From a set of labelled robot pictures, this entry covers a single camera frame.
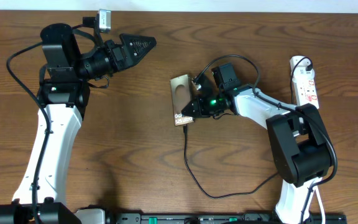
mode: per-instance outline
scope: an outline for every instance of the white robotic arm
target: white robotic arm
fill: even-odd
[[[294,110],[296,107],[295,105],[288,105],[286,103],[279,102],[278,100],[260,92],[258,88],[256,89],[256,91],[259,92],[259,95],[261,95],[262,97],[275,103],[281,103],[287,108],[291,108]],[[235,107],[237,108],[237,112],[240,116],[249,118],[264,128],[267,128],[267,119],[277,114],[284,115],[289,113],[289,111],[285,109],[278,108],[274,105],[271,105],[270,103],[267,103],[266,101],[261,100],[258,97],[255,97],[252,92],[252,89],[242,91],[240,94],[235,96],[234,102]],[[299,135],[299,132],[295,131],[293,135],[294,137],[296,137],[297,135]],[[289,184],[285,180],[283,180],[280,200],[275,207],[275,212],[283,223],[299,223],[299,220],[301,218],[301,210],[303,208],[303,204],[306,200],[306,196],[308,193],[308,187],[312,183],[319,182],[321,179],[321,177],[315,177],[305,182],[301,187],[296,187],[295,185]],[[309,218],[309,206],[312,197],[310,197],[308,201],[308,205],[303,216],[304,221]]]
[[[38,203],[45,198],[54,202],[66,204],[66,178],[71,157],[71,150],[78,130],[81,127],[82,117],[77,107],[67,107],[65,104],[47,105],[45,111],[51,122],[51,132],[45,150],[39,174]],[[32,203],[31,183],[34,170],[40,155],[42,142],[45,136],[45,118],[38,112],[38,131],[27,170],[22,183],[13,196],[13,201],[21,204]]]
[[[182,113],[195,118],[215,118],[224,110],[230,109],[234,114],[250,118],[267,129],[274,163],[284,179],[275,214],[284,223],[297,224],[302,217],[303,221],[307,220],[313,196],[309,188],[322,180],[333,160],[326,145],[329,139],[324,138],[324,141],[320,135],[327,136],[316,108],[318,100],[311,60],[303,56],[295,56],[290,60],[298,103],[290,105],[263,94],[253,85],[241,85],[230,63],[212,68],[214,81],[219,89],[219,94],[213,96],[211,84],[203,72],[213,62],[224,57],[239,57],[250,62],[259,75],[257,67],[240,55],[219,57],[193,79],[193,83],[203,95],[190,102]],[[324,131],[310,126],[307,121],[311,117]],[[300,134],[308,134],[309,140],[297,143],[295,137]]]

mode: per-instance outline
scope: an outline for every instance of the black robotic arm joint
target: black robotic arm joint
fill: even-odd
[[[93,35],[76,30],[78,27],[93,28]],[[59,23],[42,30],[42,50],[47,64],[40,70],[38,98],[41,105],[65,103],[69,107],[76,106],[84,118],[90,87],[95,87],[88,81],[99,80],[105,75],[111,77],[113,73],[137,65],[157,45],[154,37],[131,34],[120,35],[122,44],[112,40],[103,43],[100,32],[109,29],[100,29],[98,14],[84,17],[80,26]],[[74,34],[92,40],[93,49],[81,54]],[[45,71],[50,79],[44,80]]]
[[[315,106],[297,107],[297,111],[316,121],[326,133],[323,121]],[[289,184],[302,186],[306,181],[323,177],[332,165],[326,141],[316,128],[307,122],[301,123],[295,113],[275,115],[266,120],[267,132],[274,163],[278,173]],[[294,133],[308,134],[308,139],[297,143]]]

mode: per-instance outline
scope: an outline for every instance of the white power strip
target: white power strip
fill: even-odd
[[[304,56],[294,56],[290,60],[291,72],[293,67],[303,58]],[[293,86],[296,96],[296,104],[298,106],[311,103],[318,109],[318,99],[316,92],[316,85],[314,82],[314,69],[306,71],[306,67],[310,65],[309,59],[304,59],[299,63],[293,73]]]

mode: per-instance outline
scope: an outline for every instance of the wood grain surface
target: wood grain surface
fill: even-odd
[[[0,11],[0,204],[10,203],[21,182],[37,129],[37,107],[9,76],[6,59],[39,42],[43,27],[74,26],[95,13]],[[357,14],[113,12],[112,31],[103,37],[118,41],[121,33],[154,36],[157,47],[115,74],[107,90],[92,90],[68,170],[69,209],[98,203],[144,213],[272,210],[279,177],[250,196],[211,200],[200,192],[183,164],[169,79],[241,54],[259,66],[262,91],[288,102],[288,61],[300,54],[313,59],[320,113],[339,159],[336,178],[321,186],[324,207],[358,223]],[[81,37],[78,42],[81,50],[91,48]],[[239,78],[253,83],[253,68],[232,61]],[[12,69],[37,91],[44,63],[39,47],[15,58]],[[197,120],[189,126],[188,147],[190,166],[213,195],[251,190],[275,172],[266,130],[248,119]],[[311,210],[319,212],[316,200]]]

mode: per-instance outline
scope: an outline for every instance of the black cable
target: black cable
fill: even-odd
[[[81,27],[84,27],[84,24],[80,24],[80,25],[77,25],[77,26],[73,26],[71,29],[78,29],[78,28],[81,28]]]
[[[11,74],[12,78],[15,79],[15,81],[24,89],[24,91],[26,91],[30,97],[35,101],[35,103],[37,104],[37,106],[40,108],[40,111],[42,112],[44,118],[45,118],[45,122],[47,124],[47,128],[45,129],[45,137],[44,137],[44,141],[42,143],[41,146],[41,151],[40,151],[40,155],[38,157],[38,161],[37,161],[37,165],[35,167],[35,172],[34,172],[34,179],[33,182],[31,183],[31,187],[32,187],[32,212],[34,215],[34,220],[36,224],[40,224],[40,218],[38,216],[38,210],[37,210],[37,190],[38,190],[38,178],[39,178],[39,172],[40,172],[40,168],[41,168],[41,163],[42,163],[42,159],[44,157],[45,154],[45,148],[47,146],[48,143],[48,138],[49,138],[49,133],[50,133],[50,122],[49,122],[49,117],[48,114],[45,112],[44,108],[41,106],[39,100],[37,99],[37,97],[31,92],[31,90],[29,90],[16,76],[15,74],[12,72],[11,70],[11,60],[20,55],[21,53],[24,53],[28,50],[34,49],[38,46],[42,45],[42,42],[39,42],[38,44],[34,44],[33,46],[30,46],[26,49],[23,49],[19,52],[16,52],[14,54],[12,54],[6,61],[6,68],[7,71],[9,72],[9,74]]]
[[[291,72],[291,79],[290,79],[290,90],[291,90],[291,104],[293,104],[293,90],[292,90],[292,78],[293,78],[293,74],[295,72],[295,69],[297,68],[297,66],[299,65],[299,63],[301,63],[304,59],[309,59],[310,61],[310,65],[307,66],[306,71],[310,71],[313,68],[313,62],[311,61],[310,58],[308,57],[303,57],[301,60],[299,60],[298,63],[296,63],[296,65],[293,67],[292,72]]]
[[[217,62],[218,60],[221,60],[223,58],[227,58],[227,57],[237,57],[237,58],[241,58],[241,59],[244,59],[246,60],[247,62],[249,62],[252,66],[254,66],[254,68],[256,70],[258,70],[258,68],[256,67],[256,65],[251,61],[249,60],[248,58],[244,57],[244,56],[241,56],[241,55],[223,55],[223,56],[220,56],[214,60],[212,60],[212,62],[210,62],[205,68],[204,70],[202,70],[196,78],[193,79],[193,82],[196,83],[198,81],[198,79],[204,74],[205,71],[207,71],[207,69],[215,62]]]
[[[212,118],[213,119],[221,119],[224,115],[232,115],[232,116],[234,116],[234,114],[224,113],[224,114],[222,114],[221,116],[218,116],[218,117],[216,117],[215,114],[214,114],[214,115],[212,115]]]
[[[91,34],[89,34],[87,32],[84,32],[84,31],[78,30],[78,29],[73,29],[73,34],[80,35],[84,38],[87,38],[93,42],[93,45],[96,45],[96,39]]]
[[[266,180],[264,180],[261,184],[259,184],[253,191],[250,192],[243,192],[243,193],[233,193],[233,194],[227,194],[227,195],[222,195],[222,196],[212,196],[209,193],[207,193],[202,186],[200,185],[200,183],[197,181],[197,178],[194,176],[193,172],[191,171],[189,164],[187,163],[187,156],[186,156],[186,151],[187,151],[187,124],[184,125],[183,127],[183,133],[185,134],[185,147],[184,147],[184,159],[185,159],[185,166],[187,168],[187,171],[189,172],[189,174],[191,175],[191,177],[193,178],[193,180],[196,182],[196,185],[198,186],[198,188],[202,191],[202,193],[204,193],[207,197],[211,198],[211,199],[220,199],[220,198],[226,198],[226,197],[232,197],[232,196],[236,196],[236,195],[250,195],[255,193],[256,191],[258,191],[263,185],[265,185],[268,181],[270,181],[271,179],[273,179],[277,174],[273,174],[270,177],[268,177]]]
[[[45,73],[47,71],[47,66],[48,64],[46,63],[45,65],[43,65],[40,68],[40,72],[39,72],[39,82],[40,82],[40,86],[42,86],[44,84],[45,81]]]
[[[94,84],[92,84],[92,83],[88,83],[88,85],[89,85],[89,87],[91,87],[91,88],[109,88],[109,84],[110,84],[110,79],[109,79],[109,77],[107,77],[107,76],[102,76],[102,78],[105,78],[106,80],[107,80],[107,84],[105,84],[105,85],[103,85],[103,86],[96,86],[96,85],[94,85]]]

